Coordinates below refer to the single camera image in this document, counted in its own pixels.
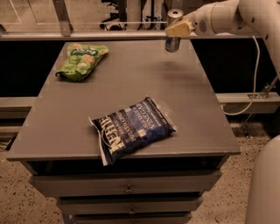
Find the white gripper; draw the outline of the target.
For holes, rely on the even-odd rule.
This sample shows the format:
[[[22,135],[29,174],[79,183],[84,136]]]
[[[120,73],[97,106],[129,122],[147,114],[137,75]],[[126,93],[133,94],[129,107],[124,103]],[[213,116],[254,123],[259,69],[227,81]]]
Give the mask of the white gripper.
[[[164,31],[168,37],[187,38],[194,32],[198,36],[213,36],[214,31],[212,15],[217,3],[201,6],[187,15],[187,20],[169,25]]]

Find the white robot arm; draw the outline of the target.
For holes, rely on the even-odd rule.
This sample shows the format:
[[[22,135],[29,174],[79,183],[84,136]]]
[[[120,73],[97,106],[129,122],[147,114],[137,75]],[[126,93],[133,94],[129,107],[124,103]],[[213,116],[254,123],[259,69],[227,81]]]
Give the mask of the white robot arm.
[[[168,37],[197,35],[259,35],[280,73],[279,0],[226,0],[209,3],[165,28]],[[259,153],[250,182],[245,224],[280,224],[280,136]]]

